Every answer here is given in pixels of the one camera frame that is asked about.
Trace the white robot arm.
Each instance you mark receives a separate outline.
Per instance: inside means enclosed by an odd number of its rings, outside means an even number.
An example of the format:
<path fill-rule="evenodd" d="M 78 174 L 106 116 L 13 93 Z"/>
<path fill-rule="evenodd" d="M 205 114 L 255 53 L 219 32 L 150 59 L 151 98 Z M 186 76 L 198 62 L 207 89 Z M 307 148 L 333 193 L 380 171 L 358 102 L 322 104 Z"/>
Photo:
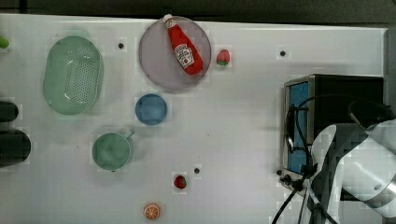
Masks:
<path fill-rule="evenodd" d="M 395 217 L 395 121 L 363 130 L 353 123 L 322 130 L 312 145 L 310 177 L 299 224 L 342 224 L 346 191 L 386 218 Z"/>

